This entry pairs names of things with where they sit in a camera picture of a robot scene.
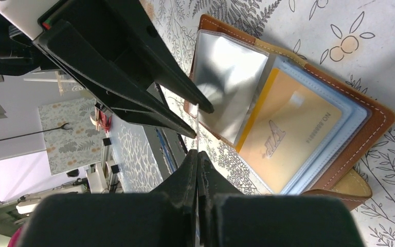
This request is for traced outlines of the orange gold credit card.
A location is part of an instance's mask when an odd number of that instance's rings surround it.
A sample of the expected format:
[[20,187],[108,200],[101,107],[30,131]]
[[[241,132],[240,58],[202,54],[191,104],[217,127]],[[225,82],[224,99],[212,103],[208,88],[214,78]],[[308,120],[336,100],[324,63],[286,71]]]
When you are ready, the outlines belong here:
[[272,193],[282,193],[344,116],[320,85],[273,68],[235,146]]

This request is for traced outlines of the yellow black credit card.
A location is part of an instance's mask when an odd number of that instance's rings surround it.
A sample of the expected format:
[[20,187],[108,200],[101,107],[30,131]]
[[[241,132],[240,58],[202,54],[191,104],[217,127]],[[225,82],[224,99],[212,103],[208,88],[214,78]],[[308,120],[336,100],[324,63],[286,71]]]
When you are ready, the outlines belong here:
[[196,140],[196,150],[197,150],[197,152],[199,152],[199,126],[200,126],[200,124],[199,124],[199,104],[196,104],[196,106],[195,106],[195,113],[196,113],[196,115],[195,115],[195,131],[196,131],[196,138],[195,138],[195,140]]

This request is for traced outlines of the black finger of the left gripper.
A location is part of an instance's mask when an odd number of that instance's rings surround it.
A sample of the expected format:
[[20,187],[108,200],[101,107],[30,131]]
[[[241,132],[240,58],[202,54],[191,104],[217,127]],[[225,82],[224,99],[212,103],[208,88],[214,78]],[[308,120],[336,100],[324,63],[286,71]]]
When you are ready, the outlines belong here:
[[139,1],[106,1],[155,81],[206,113],[214,107],[180,68]]

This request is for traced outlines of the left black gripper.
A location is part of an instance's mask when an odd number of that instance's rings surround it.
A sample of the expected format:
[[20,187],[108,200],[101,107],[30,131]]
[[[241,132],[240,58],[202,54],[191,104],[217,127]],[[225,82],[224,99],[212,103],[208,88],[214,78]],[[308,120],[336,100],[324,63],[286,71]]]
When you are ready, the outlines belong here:
[[0,75],[61,69],[131,124],[196,132],[148,92],[154,82],[106,1],[0,1]]

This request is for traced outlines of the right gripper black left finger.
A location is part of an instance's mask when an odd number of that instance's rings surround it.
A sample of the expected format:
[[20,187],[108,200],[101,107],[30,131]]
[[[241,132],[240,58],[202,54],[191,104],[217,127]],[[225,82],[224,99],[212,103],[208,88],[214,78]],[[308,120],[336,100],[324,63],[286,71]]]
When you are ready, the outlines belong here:
[[194,246],[196,169],[190,150],[148,193],[48,196],[24,224],[17,246]]

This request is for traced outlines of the brown leather card holder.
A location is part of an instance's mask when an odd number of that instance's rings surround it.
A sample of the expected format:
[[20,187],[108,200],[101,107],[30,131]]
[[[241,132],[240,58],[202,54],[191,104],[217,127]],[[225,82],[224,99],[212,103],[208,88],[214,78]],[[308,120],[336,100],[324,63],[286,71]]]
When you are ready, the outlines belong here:
[[184,110],[271,195],[319,195],[355,209],[372,197],[354,165],[395,113],[292,51],[204,14],[192,81],[214,107]]

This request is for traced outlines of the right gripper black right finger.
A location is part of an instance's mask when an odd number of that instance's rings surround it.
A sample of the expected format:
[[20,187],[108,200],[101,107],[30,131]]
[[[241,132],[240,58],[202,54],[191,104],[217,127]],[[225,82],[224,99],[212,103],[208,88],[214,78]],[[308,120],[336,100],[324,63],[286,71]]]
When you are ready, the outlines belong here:
[[241,193],[198,154],[200,238],[203,246],[363,246],[344,204],[327,196]]

